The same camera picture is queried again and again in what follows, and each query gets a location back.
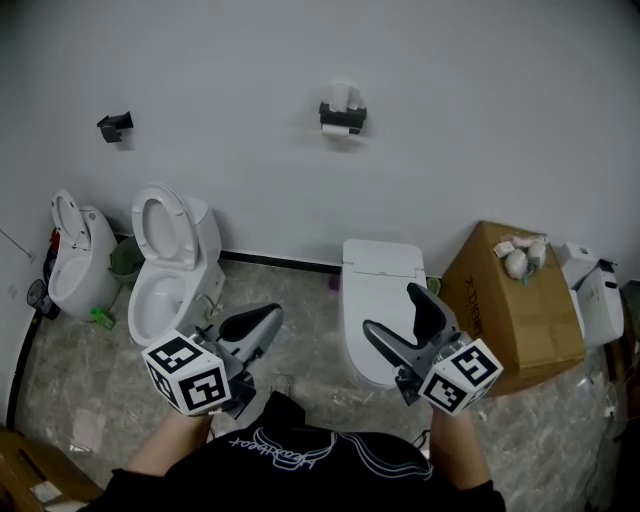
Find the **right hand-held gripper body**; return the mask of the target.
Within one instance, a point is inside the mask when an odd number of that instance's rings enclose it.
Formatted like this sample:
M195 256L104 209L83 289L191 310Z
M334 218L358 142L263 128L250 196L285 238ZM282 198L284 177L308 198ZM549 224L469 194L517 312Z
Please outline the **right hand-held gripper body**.
M482 398L502 372L482 339L456 331L438 347L428 345L412 364L398 367L395 381L409 405L424 399L448 415L459 415Z

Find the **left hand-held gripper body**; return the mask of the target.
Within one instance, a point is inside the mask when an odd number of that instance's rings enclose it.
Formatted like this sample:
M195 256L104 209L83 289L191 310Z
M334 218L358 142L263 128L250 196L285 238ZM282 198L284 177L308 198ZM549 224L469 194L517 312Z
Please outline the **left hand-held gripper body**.
M172 330L142 352L157 392L185 416L238 418L256 396L249 365L222 352L216 325Z

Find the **person's left forearm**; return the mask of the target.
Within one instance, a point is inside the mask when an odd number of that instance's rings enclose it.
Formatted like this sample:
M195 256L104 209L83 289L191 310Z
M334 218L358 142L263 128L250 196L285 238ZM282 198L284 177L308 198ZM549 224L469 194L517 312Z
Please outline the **person's left forearm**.
M127 466L133 473L163 477L177 462L206 444L212 417L172 411L135 453Z

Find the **person's right forearm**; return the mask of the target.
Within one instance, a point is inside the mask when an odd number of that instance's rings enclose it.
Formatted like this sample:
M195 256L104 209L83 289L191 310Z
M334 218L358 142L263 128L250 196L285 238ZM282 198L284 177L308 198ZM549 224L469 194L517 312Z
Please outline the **person's right forearm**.
M469 490L490 481L469 411L453 416L434 409L429 450L434 468L456 488Z

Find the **white toilet with closed lid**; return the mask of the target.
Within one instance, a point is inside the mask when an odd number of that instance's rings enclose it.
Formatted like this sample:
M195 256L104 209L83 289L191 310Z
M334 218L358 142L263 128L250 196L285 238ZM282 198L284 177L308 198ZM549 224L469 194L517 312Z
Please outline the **white toilet with closed lid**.
M348 239L342 248L340 325L346 359L358 384L375 391L395 386L391 364L367 340L366 320L416 343L415 307L407 286L427 284L422 251L415 245Z

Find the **white toilet with raised seat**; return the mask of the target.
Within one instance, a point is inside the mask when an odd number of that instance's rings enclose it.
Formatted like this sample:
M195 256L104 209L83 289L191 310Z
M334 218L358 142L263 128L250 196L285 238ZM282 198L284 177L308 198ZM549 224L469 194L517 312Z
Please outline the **white toilet with raised seat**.
M145 257L128 306L128 328L146 347L171 330L210 318L225 282L212 207L150 183L132 205L134 237Z

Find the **small white toilet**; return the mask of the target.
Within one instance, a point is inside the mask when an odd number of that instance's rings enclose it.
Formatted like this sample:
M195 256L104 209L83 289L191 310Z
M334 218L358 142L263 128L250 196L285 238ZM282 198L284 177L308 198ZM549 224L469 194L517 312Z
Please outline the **small white toilet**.
M66 315L92 322L92 311L109 310L120 288L110 272L116 238L100 210L80 205L64 189L54 193L51 213L59 247L48 294Z

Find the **black toilet paper holder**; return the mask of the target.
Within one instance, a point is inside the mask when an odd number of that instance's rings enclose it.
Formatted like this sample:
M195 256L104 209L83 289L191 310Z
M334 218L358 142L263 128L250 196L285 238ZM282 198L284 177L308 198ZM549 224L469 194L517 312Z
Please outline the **black toilet paper holder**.
M319 105L320 125L333 124L350 128L350 135L359 135L367 119L367 109L361 107L357 110L348 108L345 112L333 111L329 103L321 102Z

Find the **brown cardboard box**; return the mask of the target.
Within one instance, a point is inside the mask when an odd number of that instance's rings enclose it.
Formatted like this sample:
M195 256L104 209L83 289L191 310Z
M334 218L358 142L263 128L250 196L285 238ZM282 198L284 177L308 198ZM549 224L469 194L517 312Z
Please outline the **brown cardboard box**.
M579 320L553 251L524 282L510 278L494 253L504 236L531 234L480 221L441 278L440 298L460 328L482 339L503 366L490 397L539 385L584 359Z

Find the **green waste bin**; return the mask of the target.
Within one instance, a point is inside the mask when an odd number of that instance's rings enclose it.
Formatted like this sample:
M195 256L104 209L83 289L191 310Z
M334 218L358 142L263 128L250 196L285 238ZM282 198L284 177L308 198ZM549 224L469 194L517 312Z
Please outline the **green waste bin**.
M110 273L121 283L133 284L144 265L142 254L134 236L123 239L110 254Z

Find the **person's black printed shirt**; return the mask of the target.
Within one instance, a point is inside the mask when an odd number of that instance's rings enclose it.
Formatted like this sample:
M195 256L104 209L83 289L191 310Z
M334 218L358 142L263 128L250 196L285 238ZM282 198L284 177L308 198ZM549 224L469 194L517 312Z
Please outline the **person's black printed shirt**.
M116 469L83 512L506 512L490 481L460 490L430 450L381 432L311 426L275 391L248 426L212 437L163 477Z

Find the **black round object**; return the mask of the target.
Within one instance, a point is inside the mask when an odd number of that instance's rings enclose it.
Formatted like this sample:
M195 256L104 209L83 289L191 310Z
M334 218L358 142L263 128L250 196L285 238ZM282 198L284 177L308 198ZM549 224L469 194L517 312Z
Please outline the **black round object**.
M52 301L48 293L48 286L42 279L35 280L29 287L27 303L50 320L55 320L60 313L60 308Z

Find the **white wall appliance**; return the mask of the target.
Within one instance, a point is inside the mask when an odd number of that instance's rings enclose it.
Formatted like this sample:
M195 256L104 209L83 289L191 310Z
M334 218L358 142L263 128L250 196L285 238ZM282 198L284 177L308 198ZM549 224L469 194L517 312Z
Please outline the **white wall appliance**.
M574 302L586 349L621 338L624 313L613 263L574 243L559 246L556 255Z

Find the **black wall bracket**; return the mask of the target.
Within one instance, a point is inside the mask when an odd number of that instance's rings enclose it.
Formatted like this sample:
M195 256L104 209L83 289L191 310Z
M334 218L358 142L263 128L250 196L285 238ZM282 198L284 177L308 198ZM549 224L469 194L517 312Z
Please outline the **black wall bracket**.
M131 112L124 114L105 116L96 124L104 141L109 144L120 143L123 138L128 137L134 129Z

